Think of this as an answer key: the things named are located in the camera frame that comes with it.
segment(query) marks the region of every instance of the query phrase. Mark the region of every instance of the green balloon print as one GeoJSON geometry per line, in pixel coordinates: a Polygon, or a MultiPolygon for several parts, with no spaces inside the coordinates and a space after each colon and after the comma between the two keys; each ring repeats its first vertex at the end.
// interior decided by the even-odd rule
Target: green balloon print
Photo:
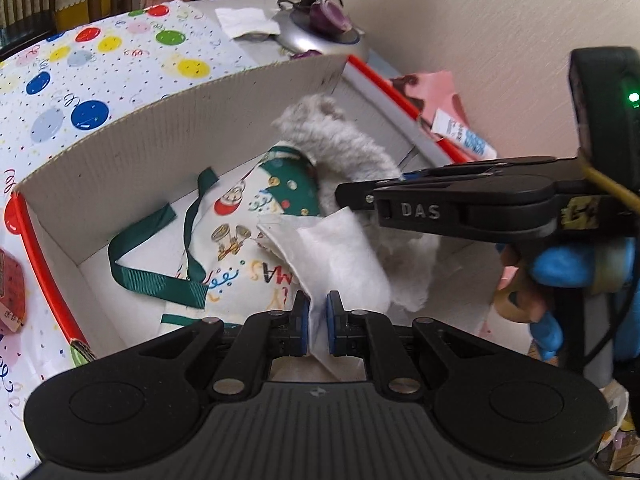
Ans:
{"type": "Polygon", "coordinates": [[[187,37],[177,30],[163,30],[156,34],[156,41],[163,45],[175,46],[180,45],[187,37]]]}

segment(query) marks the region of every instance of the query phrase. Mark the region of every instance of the santa claus print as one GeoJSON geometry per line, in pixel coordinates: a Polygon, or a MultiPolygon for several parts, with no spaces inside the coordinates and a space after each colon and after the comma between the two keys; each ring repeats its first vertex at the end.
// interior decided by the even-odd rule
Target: santa claus print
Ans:
{"type": "Polygon", "coordinates": [[[216,200],[213,205],[214,211],[220,216],[230,215],[242,202],[242,193],[244,193],[244,179],[216,200]]]}

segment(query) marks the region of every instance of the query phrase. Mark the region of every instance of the gray fluffy fabric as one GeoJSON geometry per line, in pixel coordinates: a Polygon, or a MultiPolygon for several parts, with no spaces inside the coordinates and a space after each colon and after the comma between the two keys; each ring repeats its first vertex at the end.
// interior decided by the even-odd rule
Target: gray fluffy fabric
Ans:
{"type": "MultiPolygon", "coordinates": [[[[348,121],[329,97],[303,98],[287,108],[274,126],[283,141],[316,165],[324,215],[338,211],[334,196],[338,184],[401,177],[384,148],[348,121]]],[[[428,298],[439,237],[380,227],[369,212],[359,212],[358,218],[388,276],[392,304],[410,312],[420,310],[428,298]]]]}

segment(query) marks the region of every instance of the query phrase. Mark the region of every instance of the blue glove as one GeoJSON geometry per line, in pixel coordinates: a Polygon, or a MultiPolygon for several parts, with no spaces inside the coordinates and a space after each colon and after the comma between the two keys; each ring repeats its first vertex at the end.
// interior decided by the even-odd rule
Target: blue glove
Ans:
{"type": "MultiPolygon", "coordinates": [[[[626,280],[631,280],[634,261],[634,240],[626,240],[626,280]]],[[[593,283],[595,270],[594,246],[573,243],[544,251],[529,266],[530,276],[538,283],[553,287],[584,288],[593,283]]],[[[562,346],[562,330],[553,315],[547,312],[529,330],[544,360],[553,357],[562,346]]],[[[636,289],[629,313],[613,339],[616,361],[629,361],[640,354],[640,294],[636,289]]]]}

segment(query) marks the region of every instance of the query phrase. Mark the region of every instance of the metal screw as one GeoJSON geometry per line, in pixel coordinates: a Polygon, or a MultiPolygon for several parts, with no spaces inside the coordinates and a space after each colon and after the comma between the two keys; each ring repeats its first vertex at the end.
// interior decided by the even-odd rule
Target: metal screw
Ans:
{"type": "Polygon", "coordinates": [[[244,390],[244,383],[233,378],[218,379],[213,383],[213,390],[221,395],[235,395],[244,390]]]}
{"type": "Polygon", "coordinates": [[[420,389],[420,383],[409,377],[397,377],[389,381],[389,389],[396,394],[414,394],[420,389]]]}

